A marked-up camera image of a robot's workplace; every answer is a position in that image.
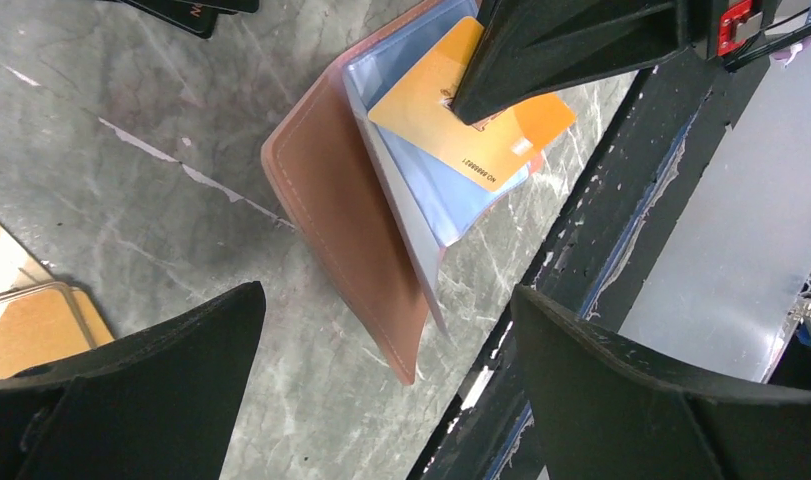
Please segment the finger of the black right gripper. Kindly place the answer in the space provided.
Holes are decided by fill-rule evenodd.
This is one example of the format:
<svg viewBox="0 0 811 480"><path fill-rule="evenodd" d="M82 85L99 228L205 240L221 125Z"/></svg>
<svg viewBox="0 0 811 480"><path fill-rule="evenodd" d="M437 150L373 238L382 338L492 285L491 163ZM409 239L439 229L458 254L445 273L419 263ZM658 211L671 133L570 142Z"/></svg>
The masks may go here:
<svg viewBox="0 0 811 480"><path fill-rule="evenodd" d="M484 30L451 103L472 125L537 95L654 66L689 41L678 0L483 1Z"/></svg>

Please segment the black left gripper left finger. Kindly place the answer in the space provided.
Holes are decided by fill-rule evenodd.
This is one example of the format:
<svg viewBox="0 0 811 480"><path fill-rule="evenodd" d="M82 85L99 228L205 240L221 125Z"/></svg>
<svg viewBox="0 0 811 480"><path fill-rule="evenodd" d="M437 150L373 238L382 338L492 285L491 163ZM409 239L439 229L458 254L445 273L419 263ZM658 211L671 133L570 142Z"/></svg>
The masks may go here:
<svg viewBox="0 0 811 480"><path fill-rule="evenodd" d="M247 282L0 379L0 479L218 478L265 312Z"/></svg>

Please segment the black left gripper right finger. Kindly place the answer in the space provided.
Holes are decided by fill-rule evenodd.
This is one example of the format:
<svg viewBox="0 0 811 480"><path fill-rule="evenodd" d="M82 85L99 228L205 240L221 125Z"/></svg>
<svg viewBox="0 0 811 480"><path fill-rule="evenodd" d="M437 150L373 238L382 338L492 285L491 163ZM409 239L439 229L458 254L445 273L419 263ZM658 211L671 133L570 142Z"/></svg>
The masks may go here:
<svg viewBox="0 0 811 480"><path fill-rule="evenodd" d="M542 293L509 303L552 479L811 479L811 390L668 357Z"/></svg>

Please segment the gold VIP card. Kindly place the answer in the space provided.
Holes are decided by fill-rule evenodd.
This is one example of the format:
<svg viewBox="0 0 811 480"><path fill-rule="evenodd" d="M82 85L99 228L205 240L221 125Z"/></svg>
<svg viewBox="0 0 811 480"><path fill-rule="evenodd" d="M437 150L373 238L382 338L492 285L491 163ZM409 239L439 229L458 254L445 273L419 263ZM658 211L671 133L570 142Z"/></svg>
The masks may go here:
<svg viewBox="0 0 811 480"><path fill-rule="evenodd" d="M496 192L576 120L554 93L535 96L479 121L452 112L483 27L468 16L435 43L369 110L395 134L481 188Z"/></svg>

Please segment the tan leather card holder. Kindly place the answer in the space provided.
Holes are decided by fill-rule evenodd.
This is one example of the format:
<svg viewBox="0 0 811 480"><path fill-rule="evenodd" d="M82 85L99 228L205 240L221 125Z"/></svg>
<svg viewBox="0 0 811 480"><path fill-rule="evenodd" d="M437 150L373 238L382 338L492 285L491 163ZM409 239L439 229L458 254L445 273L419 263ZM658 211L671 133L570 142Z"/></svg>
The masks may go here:
<svg viewBox="0 0 811 480"><path fill-rule="evenodd" d="M473 1L424 1L336 57L262 147L266 176L398 379L412 384L448 246L499 199L394 140L368 109Z"/></svg>

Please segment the black card stack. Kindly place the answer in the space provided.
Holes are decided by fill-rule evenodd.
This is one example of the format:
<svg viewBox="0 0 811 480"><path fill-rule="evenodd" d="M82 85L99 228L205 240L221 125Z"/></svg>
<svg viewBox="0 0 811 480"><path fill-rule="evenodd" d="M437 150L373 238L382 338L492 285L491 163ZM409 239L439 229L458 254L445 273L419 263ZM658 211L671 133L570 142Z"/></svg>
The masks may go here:
<svg viewBox="0 0 811 480"><path fill-rule="evenodd" d="M121 0L154 18L201 39L209 39L220 16L254 14L259 0Z"/></svg>

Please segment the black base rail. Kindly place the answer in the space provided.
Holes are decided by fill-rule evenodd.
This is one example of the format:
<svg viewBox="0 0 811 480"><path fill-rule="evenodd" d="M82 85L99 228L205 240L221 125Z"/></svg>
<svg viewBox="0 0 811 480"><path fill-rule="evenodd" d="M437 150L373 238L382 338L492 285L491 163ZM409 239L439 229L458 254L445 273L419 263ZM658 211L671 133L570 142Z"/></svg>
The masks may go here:
<svg viewBox="0 0 811 480"><path fill-rule="evenodd" d="M691 52L610 79L605 130L547 232L524 258L522 283L616 330L726 132L770 63L729 73ZM534 420L514 327L500 313L410 470L413 479L539 474Z"/></svg>

